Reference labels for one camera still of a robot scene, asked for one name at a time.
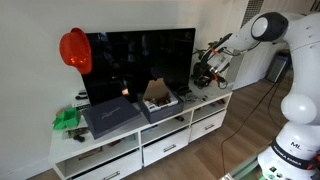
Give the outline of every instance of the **drawer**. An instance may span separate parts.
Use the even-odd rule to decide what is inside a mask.
[[[118,159],[110,164],[95,169],[83,176],[75,178],[76,180],[115,180],[122,179],[131,173],[134,173],[141,169],[141,153],[136,151],[130,155],[127,155],[121,159]]]
[[[190,128],[185,129],[155,144],[143,148],[144,166],[148,166],[153,162],[187,146],[190,131]]]
[[[223,122],[226,110],[219,112],[213,116],[210,116],[198,123],[191,126],[190,142],[198,139],[199,137],[219,128]]]

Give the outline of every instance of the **white wall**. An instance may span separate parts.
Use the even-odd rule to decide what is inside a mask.
[[[264,0],[261,13],[277,11],[309,14],[313,2],[313,0]],[[264,78],[274,54],[285,47],[284,43],[273,45],[265,42],[245,54],[233,89],[250,85]]]
[[[58,51],[73,27],[85,32],[196,27],[206,48],[241,23],[247,0],[140,2],[2,0],[0,6],[0,179],[25,179],[51,168],[51,123],[83,88]]]

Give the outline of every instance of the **wooden floor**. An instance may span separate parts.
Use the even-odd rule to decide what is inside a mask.
[[[280,111],[280,103],[289,92],[292,84],[292,72],[273,87],[254,113],[247,119],[241,130],[224,143],[224,161],[226,172],[231,171],[241,162],[266,147],[276,137],[286,120]],[[151,164],[142,170],[128,176],[127,180],[198,180],[219,179],[224,175],[221,143],[236,132],[262,97],[270,90],[273,83],[261,80],[253,85],[234,91],[228,106],[224,123],[217,131],[211,132],[200,139],[191,142],[187,147],[170,156]],[[271,120],[268,113],[270,104]],[[47,171],[31,180],[59,179],[52,171]]]

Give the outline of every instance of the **white shelf unit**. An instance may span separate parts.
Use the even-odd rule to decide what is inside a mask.
[[[181,113],[154,124],[149,124],[141,113],[139,118],[96,140],[91,133],[84,134],[86,140],[83,143],[66,138],[63,131],[53,131],[49,161],[54,170],[61,179],[122,179],[220,127],[232,95],[231,88],[222,90],[211,83],[200,90],[192,81],[189,86],[199,98],[206,92],[213,92],[212,96],[204,102],[186,103]],[[218,104],[220,99],[225,103]],[[175,119],[177,116],[183,117],[184,121]],[[78,127],[87,127],[84,119],[80,120]],[[122,141],[113,147],[108,146],[118,139]],[[79,155],[98,147],[103,147],[102,152],[78,159]],[[132,162],[134,167],[125,166]]]

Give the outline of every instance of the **red hard hat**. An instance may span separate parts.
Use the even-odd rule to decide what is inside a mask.
[[[81,74],[92,69],[91,47],[87,36],[79,28],[73,28],[60,40],[60,54],[66,65],[74,66]]]

